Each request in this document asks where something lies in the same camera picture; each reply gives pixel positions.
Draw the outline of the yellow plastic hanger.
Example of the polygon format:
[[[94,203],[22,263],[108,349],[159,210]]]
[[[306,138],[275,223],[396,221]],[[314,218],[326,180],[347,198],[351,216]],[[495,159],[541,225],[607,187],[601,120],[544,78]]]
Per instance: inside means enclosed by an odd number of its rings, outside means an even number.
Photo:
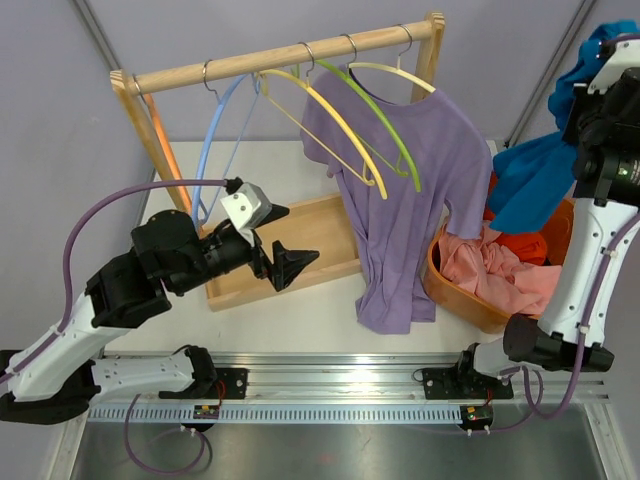
[[[269,93],[268,78],[270,76],[277,76],[287,80],[288,82],[296,85],[303,90],[308,97],[313,99],[337,124],[342,130],[345,136],[349,139],[357,153],[363,160],[362,172],[358,173],[352,166],[350,166],[342,157],[334,152],[326,143],[321,141],[313,132],[305,127],[300,121],[298,121],[288,110],[280,105]],[[287,118],[289,118],[294,124],[296,124],[304,133],[312,138],[319,146],[321,146],[327,153],[329,153],[335,160],[337,160],[344,168],[346,168],[352,175],[354,175],[361,183],[367,187],[376,187],[383,200],[388,199],[388,193],[384,180],[377,169],[371,155],[365,148],[364,144],[355,134],[353,129],[348,125],[344,118],[338,113],[338,111],[311,85],[308,79],[305,81],[299,77],[294,76],[291,73],[287,73],[278,69],[264,69],[257,72],[257,78],[260,83],[260,91],[263,96],[271,102],[280,112],[282,112]]]

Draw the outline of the orange plastic hanger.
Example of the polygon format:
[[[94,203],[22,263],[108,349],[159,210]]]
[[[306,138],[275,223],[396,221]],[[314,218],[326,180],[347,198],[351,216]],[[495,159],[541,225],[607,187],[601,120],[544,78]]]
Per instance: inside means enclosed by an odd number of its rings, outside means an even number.
[[[165,156],[165,159],[167,161],[167,165],[169,168],[169,171],[172,175],[172,178],[174,180],[182,180],[182,173],[180,170],[180,167],[176,161],[173,149],[170,145],[169,142],[169,138],[166,132],[166,129],[164,127],[164,124],[161,120],[161,116],[159,115],[159,112],[157,110],[157,107],[155,105],[155,102],[153,100],[153,97],[151,94],[142,94],[139,93],[140,97],[142,98],[143,102],[145,103],[150,119],[151,119],[151,123],[154,127],[155,133],[158,137],[161,149],[163,151],[163,154]],[[183,206],[181,207],[182,210],[184,210],[187,213],[190,213],[192,210],[192,200],[191,197],[187,191],[187,188],[185,186],[178,186],[177,187],[177,191],[179,193],[179,197],[183,203]]]

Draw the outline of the cream plastic hanger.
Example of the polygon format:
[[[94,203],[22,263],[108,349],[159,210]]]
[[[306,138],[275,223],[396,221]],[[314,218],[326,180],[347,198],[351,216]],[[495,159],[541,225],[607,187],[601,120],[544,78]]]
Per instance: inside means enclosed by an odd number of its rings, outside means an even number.
[[[378,70],[378,71],[390,73],[410,81],[414,86],[418,87],[418,90],[421,93],[426,93],[426,94],[434,93],[436,88],[433,85],[431,85],[427,81],[401,68],[402,54],[403,52],[398,54],[395,66],[390,66],[390,65],[380,64],[380,63],[373,63],[373,62],[351,62],[348,66],[348,69],[349,70],[370,69],[370,70]]]

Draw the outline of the pink t-shirt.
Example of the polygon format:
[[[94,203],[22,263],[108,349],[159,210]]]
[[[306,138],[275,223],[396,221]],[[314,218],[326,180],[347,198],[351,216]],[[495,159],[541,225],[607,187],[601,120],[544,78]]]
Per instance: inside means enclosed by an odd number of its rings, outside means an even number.
[[[459,288],[507,314],[540,315],[557,286],[560,265],[523,262],[484,226],[476,239],[443,233],[438,240],[440,273]]]

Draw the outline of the orange t-shirt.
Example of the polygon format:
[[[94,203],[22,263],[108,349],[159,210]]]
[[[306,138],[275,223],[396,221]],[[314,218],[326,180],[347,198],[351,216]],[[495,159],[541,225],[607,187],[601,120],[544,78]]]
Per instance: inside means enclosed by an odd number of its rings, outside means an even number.
[[[500,232],[494,242],[508,248],[521,262],[537,266],[548,266],[548,247],[539,233],[506,234]]]

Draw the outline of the blue t-shirt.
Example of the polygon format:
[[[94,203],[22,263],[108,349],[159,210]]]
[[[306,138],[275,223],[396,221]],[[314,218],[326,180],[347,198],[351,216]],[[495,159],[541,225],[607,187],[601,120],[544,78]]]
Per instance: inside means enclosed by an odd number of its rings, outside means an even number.
[[[637,34],[633,20],[599,25],[584,41],[572,69],[561,75],[548,98],[554,133],[510,147],[493,158],[497,181],[487,199],[490,228],[516,235],[542,229],[573,185],[576,148],[563,140],[574,101],[573,86],[591,81],[605,64],[601,45],[622,34]]]

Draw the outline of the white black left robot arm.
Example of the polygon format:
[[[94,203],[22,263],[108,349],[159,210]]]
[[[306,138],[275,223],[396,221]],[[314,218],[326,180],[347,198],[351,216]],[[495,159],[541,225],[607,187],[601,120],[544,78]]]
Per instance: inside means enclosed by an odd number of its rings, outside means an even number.
[[[156,393],[162,399],[199,399],[214,391],[218,374],[204,347],[188,345],[163,358],[107,360],[96,353],[110,341],[171,308],[170,294],[185,293],[248,266],[275,291],[287,288],[319,257],[248,242],[231,221],[199,237],[188,214],[164,210],[132,230],[132,248],[106,263],[71,309],[66,328],[25,368],[27,351],[4,350],[1,371],[11,374],[1,397],[6,422],[54,425],[112,398]]]

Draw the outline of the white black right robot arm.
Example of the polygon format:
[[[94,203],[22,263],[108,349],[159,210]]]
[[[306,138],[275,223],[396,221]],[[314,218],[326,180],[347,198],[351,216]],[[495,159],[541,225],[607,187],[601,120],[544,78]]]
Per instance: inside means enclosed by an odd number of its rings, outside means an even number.
[[[515,314],[502,339],[461,353],[453,383],[465,398],[498,395],[510,385],[498,377],[516,368],[578,376],[613,364],[604,346],[607,309],[639,231],[638,68],[578,109],[573,229],[555,292],[539,319]]]

